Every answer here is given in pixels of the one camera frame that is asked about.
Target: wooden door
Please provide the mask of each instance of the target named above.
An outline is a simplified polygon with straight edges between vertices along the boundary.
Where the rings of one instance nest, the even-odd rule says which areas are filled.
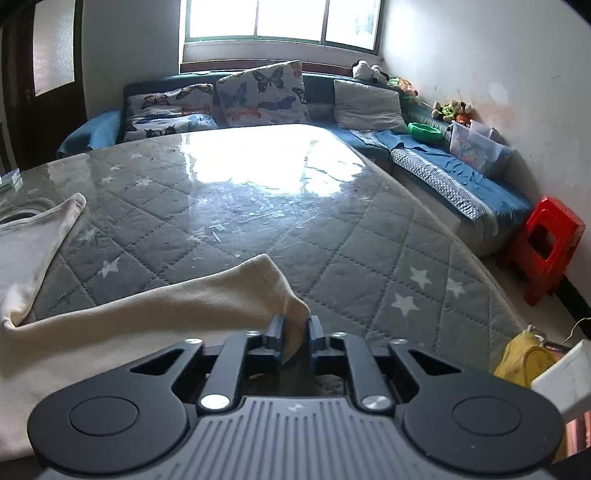
[[[81,30],[82,0],[41,0],[4,25],[4,104],[22,170],[55,160],[63,140],[86,122]]]

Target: bed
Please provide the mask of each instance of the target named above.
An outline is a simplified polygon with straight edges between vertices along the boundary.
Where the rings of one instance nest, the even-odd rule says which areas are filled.
[[[54,161],[22,179],[1,207],[59,203],[75,192],[87,200],[27,322],[266,252],[328,331],[374,344],[403,337],[491,369],[524,326],[462,242],[321,128],[153,138]]]

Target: red plastic stool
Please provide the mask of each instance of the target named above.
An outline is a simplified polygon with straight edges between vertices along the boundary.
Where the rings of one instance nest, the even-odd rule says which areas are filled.
[[[515,262],[530,279],[524,296],[530,306],[555,292],[584,230],[583,221],[560,200],[544,197],[536,206],[501,259],[504,266]]]

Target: floor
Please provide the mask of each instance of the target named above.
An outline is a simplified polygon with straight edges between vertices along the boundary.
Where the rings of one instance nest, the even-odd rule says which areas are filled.
[[[562,343],[570,335],[576,321],[556,296],[545,296],[535,307],[530,307],[523,299],[528,287],[527,279],[522,278],[516,267],[501,269],[496,264],[495,257],[486,257],[481,260],[526,323],[544,332],[546,338],[552,342]],[[583,332],[577,327],[566,345],[574,346],[583,338],[585,338]]]

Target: window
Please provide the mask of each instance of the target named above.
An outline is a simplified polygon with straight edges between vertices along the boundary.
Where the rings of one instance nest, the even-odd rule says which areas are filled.
[[[291,40],[377,53],[382,0],[187,1],[186,41]]]
[[[74,82],[75,0],[43,0],[33,22],[35,95]]]

